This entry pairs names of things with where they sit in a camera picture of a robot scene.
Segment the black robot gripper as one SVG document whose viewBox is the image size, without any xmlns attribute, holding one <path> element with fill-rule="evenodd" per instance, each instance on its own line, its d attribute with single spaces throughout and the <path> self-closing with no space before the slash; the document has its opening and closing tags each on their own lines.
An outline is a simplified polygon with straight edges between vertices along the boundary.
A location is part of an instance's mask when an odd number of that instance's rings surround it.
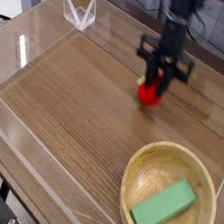
<svg viewBox="0 0 224 224">
<path fill-rule="evenodd" d="M 172 73 L 177 80 L 182 83 L 187 83 L 191 72 L 194 69 L 195 62 L 189 57 L 189 55 L 182 52 L 177 57 L 160 53 L 159 39 L 151 37 L 150 35 L 140 35 L 140 45 L 137 48 L 136 55 L 141 59 L 144 59 L 146 63 L 146 82 L 145 88 L 149 88 L 158 76 L 158 69 L 164 69 L 167 66 L 172 67 Z M 168 85 L 171 82 L 172 73 L 169 69 L 163 71 L 156 90 L 157 96 L 162 96 L 163 92 L 167 90 Z"/>
</svg>

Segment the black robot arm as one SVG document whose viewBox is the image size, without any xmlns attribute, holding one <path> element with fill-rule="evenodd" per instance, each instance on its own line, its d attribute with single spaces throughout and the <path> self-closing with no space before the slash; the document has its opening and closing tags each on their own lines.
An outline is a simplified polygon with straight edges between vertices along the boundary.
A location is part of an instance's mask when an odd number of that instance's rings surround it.
<svg viewBox="0 0 224 224">
<path fill-rule="evenodd" d="M 155 86 L 155 97 L 163 96 L 173 79 L 188 82 L 195 64 L 184 52 L 189 21 L 203 4 L 204 0 L 170 0 L 161 38 L 141 35 L 136 55 L 146 63 L 144 87 Z"/>
</svg>

